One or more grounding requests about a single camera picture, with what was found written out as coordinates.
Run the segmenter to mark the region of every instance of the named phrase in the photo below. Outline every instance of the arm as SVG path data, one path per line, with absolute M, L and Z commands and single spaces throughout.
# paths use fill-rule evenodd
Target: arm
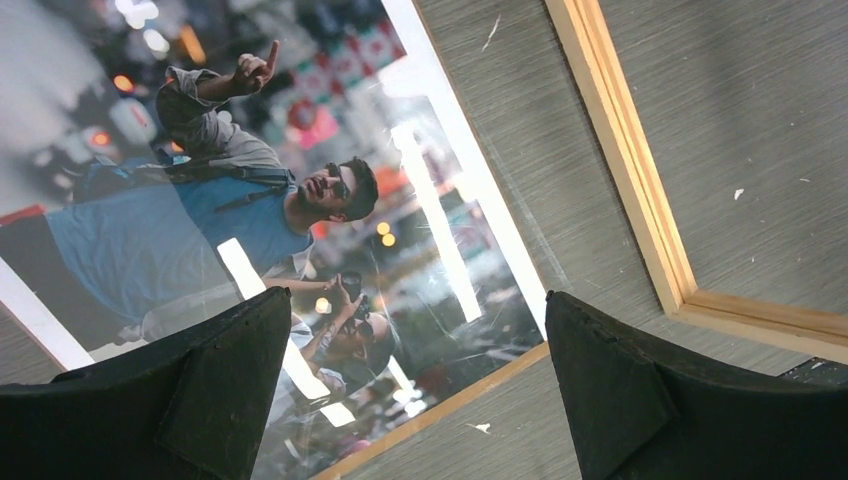
M 156 96 L 156 111 L 168 135 L 196 160 L 252 155 L 276 159 L 265 142 L 218 118 L 216 108 L 232 98 L 232 75 L 168 68 L 168 83 Z
M 303 319 L 301 319 L 297 314 L 292 313 L 292 325 L 297 325 L 299 323 L 303 323 Z M 305 347 L 300 349 L 300 354 L 306 360 L 306 364 L 309 365 L 310 370 L 312 370 L 312 374 L 315 375 L 315 378 L 321 381 L 328 390 L 330 390 L 330 396 L 334 399 L 340 398 L 345 393 L 345 384 L 341 378 L 324 373 L 321 370 L 320 366 L 311 361 L 311 358 L 315 356 L 314 350 L 307 352 L 307 348 L 309 345 L 314 343 L 315 338 L 307 344 Z
M 300 349 L 300 354 L 309 365 L 313 374 L 317 374 L 321 365 L 327 358 L 327 350 L 333 342 L 333 338 L 339 333 L 347 319 L 352 315 L 348 313 L 348 309 L 342 309 L 331 322 L 327 323 L 312 340 Z
M 265 282 L 267 288 L 288 288 L 292 293 L 315 292 L 326 289 L 326 283 L 324 282 L 307 282 L 303 280 L 290 280 L 288 278 L 263 278 L 262 281 Z
M 169 67 L 168 82 L 156 96 L 156 110 L 167 133 L 193 159 L 242 157 L 279 166 L 271 147 L 238 125 L 221 121 L 215 112 L 230 98 L 261 90 L 274 75 L 278 50 L 279 42 L 274 41 L 267 62 L 242 55 L 232 75 Z

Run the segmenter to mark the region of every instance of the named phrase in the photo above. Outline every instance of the backpack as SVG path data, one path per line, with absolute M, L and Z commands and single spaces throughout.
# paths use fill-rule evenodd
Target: backpack
M 89 164 L 74 186 L 74 203 L 98 200 L 118 192 L 152 185 L 205 182 L 229 177 L 245 182 L 265 185 L 267 190 L 249 193 L 215 208 L 216 213 L 240 208 L 269 197 L 284 195 L 295 177 L 287 168 L 252 167 L 247 165 L 211 166 L 205 162 L 176 163 L 165 151 L 156 152 L 159 163 L 146 158 L 129 159 L 116 165 L 106 157 L 98 156 Z

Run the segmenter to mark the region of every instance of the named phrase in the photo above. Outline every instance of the pointing finger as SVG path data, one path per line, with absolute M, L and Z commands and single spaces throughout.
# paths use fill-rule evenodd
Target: pointing finger
M 271 53 L 268 54 L 268 70 L 274 71 L 277 65 L 277 54 L 280 52 L 280 41 L 274 40 L 271 44 Z

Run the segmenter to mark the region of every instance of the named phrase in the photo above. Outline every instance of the photograph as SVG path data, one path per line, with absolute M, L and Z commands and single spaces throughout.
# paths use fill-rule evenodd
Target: photograph
M 0 313 L 61 370 L 288 288 L 252 478 L 305 480 L 546 341 L 412 0 L 3 9 Z

